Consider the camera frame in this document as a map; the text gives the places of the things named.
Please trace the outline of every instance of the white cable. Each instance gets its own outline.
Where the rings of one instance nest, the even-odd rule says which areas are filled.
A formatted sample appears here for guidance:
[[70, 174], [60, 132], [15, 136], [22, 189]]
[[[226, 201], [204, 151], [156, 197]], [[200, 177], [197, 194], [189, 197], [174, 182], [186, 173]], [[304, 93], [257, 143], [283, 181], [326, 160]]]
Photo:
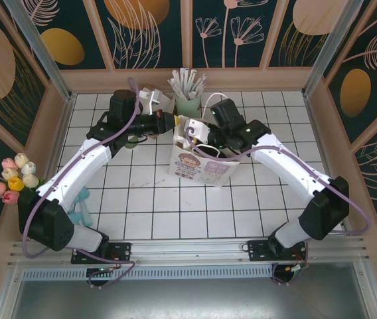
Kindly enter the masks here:
[[197, 146], [197, 147], [199, 147], [199, 146], [203, 146], [203, 147], [205, 147], [205, 148], [212, 148], [213, 150], [216, 150], [216, 151], [217, 151], [216, 158], [218, 158], [218, 156], [221, 154], [221, 151], [220, 151], [218, 148], [216, 148], [215, 146], [212, 146], [212, 145], [198, 144], [198, 145], [196, 145], [196, 146]]
[[228, 97], [225, 96], [223, 93], [219, 93], [219, 92], [212, 93], [212, 94], [209, 96], [208, 100], [206, 100], [206, 103], [204, 104], [202, 118], [204, 118], [204, 114], [205, 114], [205, 112], [206, 112], [206, 108], [208, 107], [208, 102], [209, 102], [210, 98], [212, 98], [214, 95], [217, 95], [217, 94], [218, 94], [218, 95], [222, 95], [222, 96], [225, 97], [225, 98], [228, 98]]

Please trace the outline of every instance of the black bracket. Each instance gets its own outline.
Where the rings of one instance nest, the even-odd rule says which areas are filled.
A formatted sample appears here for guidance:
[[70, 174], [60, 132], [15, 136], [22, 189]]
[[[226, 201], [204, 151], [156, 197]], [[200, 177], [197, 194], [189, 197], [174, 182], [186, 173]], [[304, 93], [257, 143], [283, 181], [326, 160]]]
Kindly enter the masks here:
[[[115, 258], [119, 261], [128, 261], [131, 256], [131, 243], [109, 243], [109, 252], [111, 255], [109, 258]], [[78, 251], [72, 253], [70, 263], [73, 265], [104, 264], [102, 261], [87, 257]]]
[[250, 261], [296, 261], [296, 254], [305, 260], [307, 252], [304, 242], [297, 243], [291, 249], [284, 249], [279, 256], [276, 256], [269, 249], [268, 239], [248, 241], [244, 247], [246, 245], [246, 252], [249, 254]]

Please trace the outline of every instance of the cartoon face sticker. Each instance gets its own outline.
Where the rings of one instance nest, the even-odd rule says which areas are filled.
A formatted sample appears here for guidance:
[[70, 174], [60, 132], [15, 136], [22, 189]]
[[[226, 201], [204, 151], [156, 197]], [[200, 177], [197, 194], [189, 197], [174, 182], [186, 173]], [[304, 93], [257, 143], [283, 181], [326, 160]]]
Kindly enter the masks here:
[[194, 155], [181, 153], [178, 157], [181, 163], [189, 167], [196, 168], [200, 166], [200, 161]]

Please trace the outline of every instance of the gift bag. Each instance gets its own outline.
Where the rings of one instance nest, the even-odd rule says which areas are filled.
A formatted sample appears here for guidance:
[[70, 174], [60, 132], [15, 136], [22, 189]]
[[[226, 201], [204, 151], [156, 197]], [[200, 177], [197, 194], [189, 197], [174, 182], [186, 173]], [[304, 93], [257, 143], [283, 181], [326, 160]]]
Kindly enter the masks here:
[[169, 173], [178, 177], [198, 181], [200, 184], [221, 187], [227, 181], [239, 165], [238, 161], [214, 161], [204, 158], [193, 150], [185, 150], [182, 141], [184, 140], [184, 126], [186, 118], [179, 116], [180, 124], [174, 131], [173, 151]]

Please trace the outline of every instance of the pen holder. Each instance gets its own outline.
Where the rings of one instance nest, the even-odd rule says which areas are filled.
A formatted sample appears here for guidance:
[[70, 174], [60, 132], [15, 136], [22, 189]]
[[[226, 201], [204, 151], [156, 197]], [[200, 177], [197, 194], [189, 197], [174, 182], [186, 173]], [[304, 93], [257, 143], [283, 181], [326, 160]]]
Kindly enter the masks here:
[[175, 105], [177, 114], [186, 116], [187, 118], [201, 118], [202, 110], [200, 107], [200, 95], [194, 100], [184, 101], [175, 95]]

